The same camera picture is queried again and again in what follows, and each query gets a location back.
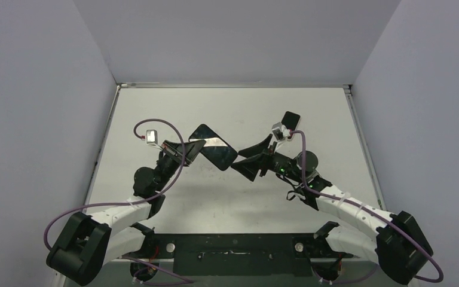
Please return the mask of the black phone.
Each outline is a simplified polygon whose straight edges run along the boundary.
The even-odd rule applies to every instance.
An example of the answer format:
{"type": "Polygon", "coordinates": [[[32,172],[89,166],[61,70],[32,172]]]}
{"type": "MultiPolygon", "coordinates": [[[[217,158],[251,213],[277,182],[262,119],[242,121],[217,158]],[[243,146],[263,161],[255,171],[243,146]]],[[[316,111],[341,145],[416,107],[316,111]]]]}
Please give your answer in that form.
{"type": "Polygon", "coordinates": [[[204,140],[200,153],[215,167],[225,171],[238,157],[238,152],[206,124],[200,124],[189,136],[190,142],[204,140]]]}

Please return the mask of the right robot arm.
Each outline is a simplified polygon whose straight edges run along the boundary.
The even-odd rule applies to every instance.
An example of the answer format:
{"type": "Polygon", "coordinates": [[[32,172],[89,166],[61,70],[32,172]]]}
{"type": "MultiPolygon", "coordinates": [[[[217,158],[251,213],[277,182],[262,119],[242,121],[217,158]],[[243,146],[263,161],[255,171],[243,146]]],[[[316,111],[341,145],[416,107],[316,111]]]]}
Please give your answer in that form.
{"type": "Polygon", "coordinates": [[[377,263],[393,281],[408,285],[432,258],[433,249],[416,219],[408,212],[398,214],[375,208],[341,191],[317,171],[315,153],[303,148],[290,158],[277,152],[278,143],[267,137],[239,151],[244,159],[231,167],[250,181],[268,171],[285,182],[299,185],[294,193],[319,212],[331,214],[356,231],[334,227],[314,239],[315,251],[327,257],[333,252],[352,254],[377,263]]]}

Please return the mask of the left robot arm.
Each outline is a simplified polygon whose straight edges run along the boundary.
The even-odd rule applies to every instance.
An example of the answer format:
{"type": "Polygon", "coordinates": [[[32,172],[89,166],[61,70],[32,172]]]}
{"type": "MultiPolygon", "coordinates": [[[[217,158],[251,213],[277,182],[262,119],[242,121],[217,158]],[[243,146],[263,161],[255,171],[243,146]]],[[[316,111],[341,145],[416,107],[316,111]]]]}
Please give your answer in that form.
{"type": "Polygon", "coordinates": [[[177,171],[189,166],[205,146],[204,140],[186,144],[164,141],[155,168],[141,167],[134,174],[133,195],[109,209],[92,214],[75,212],[66,222],[46,258],[46,264],[85,286],[101,268],[122,255],[134,252],[148,257],[154,240],[140,222],[161,209],[166,186],[177,171]]]}

